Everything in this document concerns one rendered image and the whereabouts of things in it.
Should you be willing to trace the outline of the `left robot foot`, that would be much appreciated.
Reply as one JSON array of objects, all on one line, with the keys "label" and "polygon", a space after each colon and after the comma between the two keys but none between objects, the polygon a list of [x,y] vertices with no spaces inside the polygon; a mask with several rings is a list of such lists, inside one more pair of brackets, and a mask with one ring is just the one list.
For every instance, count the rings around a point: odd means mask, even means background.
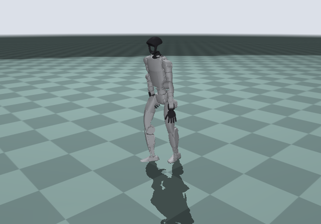
[{"label": "left robot foot", "polygon": [[180,152],[178,152],[178,155],[173,154],[173,155],[168,159],[168,163],[173,163],[173,162],[177,161],[180,157],[181,157]]}]

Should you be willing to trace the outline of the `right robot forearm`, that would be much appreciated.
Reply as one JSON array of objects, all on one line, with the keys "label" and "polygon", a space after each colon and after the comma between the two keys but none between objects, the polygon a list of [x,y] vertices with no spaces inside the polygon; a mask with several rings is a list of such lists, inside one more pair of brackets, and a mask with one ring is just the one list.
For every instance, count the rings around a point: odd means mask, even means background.
[{"label": "right robot forearm", "polygon": [[151,93],[151,95],[154,95],[154,87],[152,82],[147,80],[147,84],[148,84],[148,91]]}]

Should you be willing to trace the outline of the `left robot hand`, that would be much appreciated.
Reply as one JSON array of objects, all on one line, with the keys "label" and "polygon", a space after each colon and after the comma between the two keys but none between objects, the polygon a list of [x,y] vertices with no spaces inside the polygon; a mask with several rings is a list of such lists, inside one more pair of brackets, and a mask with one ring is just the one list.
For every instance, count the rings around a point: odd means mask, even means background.
[{"label": "left robot hand", "polygon": [[170,122],[170,118],[171,118],[171,123],[172,123],[172,118],[173,118],[173,123],[174,123],[174,117],[175,117],[175,122],[177,121],[176,113],[174,112],[174,109],[175,109],[175,105],[174,105],[174,108],[169,108],[169,104],[168,104],[168,110],[169,111],[168,111],[168,114],[165,117],[165,120],[167,119],[167,117],[169,117],[168,123]]}]

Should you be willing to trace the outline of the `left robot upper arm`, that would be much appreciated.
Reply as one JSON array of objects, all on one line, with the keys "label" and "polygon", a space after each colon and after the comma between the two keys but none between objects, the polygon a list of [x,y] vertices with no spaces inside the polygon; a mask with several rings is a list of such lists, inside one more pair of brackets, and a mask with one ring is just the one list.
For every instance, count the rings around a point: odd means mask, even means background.
[{"label": "left robot upper arm", "polygon": [[166,77],[166,82],[164,83],[164,88],[169,89],[169,82],[173,82],[173,74],[172,74],[172,67],[173,64],[169,60],[162,60],[162,67],[165,70],[165,77]]}]

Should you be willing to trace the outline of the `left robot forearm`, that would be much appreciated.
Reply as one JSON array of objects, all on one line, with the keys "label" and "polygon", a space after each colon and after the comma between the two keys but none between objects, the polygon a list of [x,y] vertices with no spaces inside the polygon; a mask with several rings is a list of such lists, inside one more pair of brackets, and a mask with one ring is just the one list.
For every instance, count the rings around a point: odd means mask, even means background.
[{"label": "left robot forearm", "polygon": [[167,90],[167,97],[168,97],[168,103],[169,108],[174,108],[174,86],[172,82],[169,82],[169,89]]}]

